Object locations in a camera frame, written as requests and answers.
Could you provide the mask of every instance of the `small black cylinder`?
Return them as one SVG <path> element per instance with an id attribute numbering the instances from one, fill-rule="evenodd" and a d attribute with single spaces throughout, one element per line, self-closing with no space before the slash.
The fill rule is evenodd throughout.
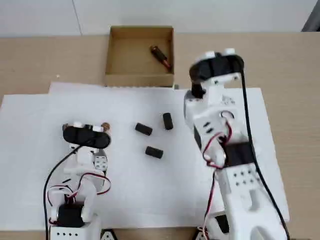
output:
<path id="1" fill-rule="evenodd" d="M 135 125 L 135 130 L 142 133 L 142 134 L 148 135 L 148 136 L 150 136 L 152 133 L 151 127 L 143 125 L 139 122 Z"/>
<path id="2" fill-rule="evenodd" d="M 164 122 L 164 127 L 167 130 L 171 130 L 174 128 L 174 124 L 172 122 L 171 114 L 169 112 L 166 112 L 163 114 L 163 122 Z"/>
<path id="3" fill-rule="evenodd" d="M 152 146 L 147 146 L 145 149 L 145 154 L 152 156 L 152 157 L 155 157 L 155 158 L 158 158 L 158 159 L 161 159 L 162 155 L 164 154 L 164 151 L 157 149 L 157 148 L 154 148 Z"/>

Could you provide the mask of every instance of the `screw hole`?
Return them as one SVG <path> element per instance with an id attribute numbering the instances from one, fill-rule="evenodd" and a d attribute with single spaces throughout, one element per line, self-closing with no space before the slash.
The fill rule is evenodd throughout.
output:
<path id="1" fill-rule="evenodd" d="M 213 128 L 209 128 L 209 129 L 206 131 L 206 133 L 209 134 L 209 133 L 211 133 L 213 130 L 214 130 Z"/>

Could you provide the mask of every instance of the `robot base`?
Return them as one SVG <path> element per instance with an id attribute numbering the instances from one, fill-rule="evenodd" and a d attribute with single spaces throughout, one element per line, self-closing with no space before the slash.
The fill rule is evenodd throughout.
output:
<path id="1" fill-rule="evenodd" d="M 101 231 L 101 220 L 94 215 L 90 223 L 82 227 L 52 226 L 50 229 L 51 240 L 117 240 L 112 229 Z"/>

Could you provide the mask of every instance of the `white wall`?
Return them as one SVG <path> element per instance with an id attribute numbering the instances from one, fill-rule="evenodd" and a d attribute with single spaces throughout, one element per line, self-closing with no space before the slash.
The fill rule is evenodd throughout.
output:
<path id="1" fill-rule="evenodd" d="M 91 35 L 111 25 L 176 32 L 299 32 L 317 0 L 0 0 L 0 37 Z"/>

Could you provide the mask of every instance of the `red wire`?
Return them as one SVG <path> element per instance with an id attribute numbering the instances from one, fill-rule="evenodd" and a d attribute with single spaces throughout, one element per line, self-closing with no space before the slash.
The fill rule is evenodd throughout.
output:
<path id="1" fill-rule="evenodd" d="M 82 181 L 83 177 L 86 176 L 86 175 L 95 176 L 95 177 L 107 180 L 109 182 L 109 188 L 107 190 L 105 190 L 105 191 L 98 192 L 97 195 L 105 194 L 105 193 L 109 192 L 109 190 L 111 189 L 111 181 L 110 181 L 109 178 L 107 178 L 106 176 L 103 176 L 103 175 L 96 174 L 96 173 L 86 172 L 86 173 L 82 174 L 82 176 L 80 177 L 79 184 L 78 184 L 78 187 L 77 187 L 75 193 L 72 194 L 71 196 L 69 196 L 69 198 L 75 197 L 78 194 L 78 190 L 79 190 L 79 188 L 81 186 L 81 181 Z"/>
<path id="2" fill-rule="evenodd" d="M 206 219 L 207 215 L 209 214 L 211 202 L 212 202 L 212 199 L 214 197 L 215 175 L 216 175 L 216 171 L 214 171 L 213 174 L 212 174 L 212 184 L 211 184 L 211 189 L 210 189 L 210 193 L 209 193 L 208 203 L 207 203 L 205 214 L 204 214 L 204 219 Z M 209 234 L 208 234 L 206 226 L 204 226 L 204 234 L 206 236 L 206 239 L 209 239 Z"/>
<path id="3" fill-rule="evenodd" d="M 227 144 L 230 141 L 232 136 L 232 128 L 227 120 L 225 121 L 225 124 L 228 127 L 228 136 L 226 137 L 226 140 L 225 140 L 225 144 Z"/>
<path id="4" fill-rule="evenodd" d="M 221 169 L 222 167 L 221 166 L 218 166 L 218 165 L 215 165 L 214 163 L 212 163 L 212 159 L 206 159 L 205 158 L 205 153 L 207 151 L 207 149 L 209 148 L 211 142 L 216 138 L 218 137 L 219 135 L 223 134 L 221 131 L 220 132 L 217 132 L 215 135 L 213 135 L 210 140 L 208 141 L 208 143 L 206 144 L 204 150 L 203 150 L 203 153 L 202 153 L 202 157 L 203 159 L 206 161 L 206 165 L 208 167 L 212 167 L 212 168 L 217 168 L 217 169 Z"/>
<path id="5" fill-rule="evenodd" d="M 51 188 L 53 188 L 53 187 L 67 188 L 67 189 L 69 189 L 69 190 L 71 191 L 71 193 L 73 193 L 72 189 L 71 189 L 68 185 L 54 185 L 54 186 L 52 186 Z M 46 197 L 47 197 L 47 199 L 48 199 L 48 202 L 49 202 L 50 206 L 52 207 L 53 204 L 51 203 L 50 198 L 49 198 L 49 190 L 46 192 Z"/>

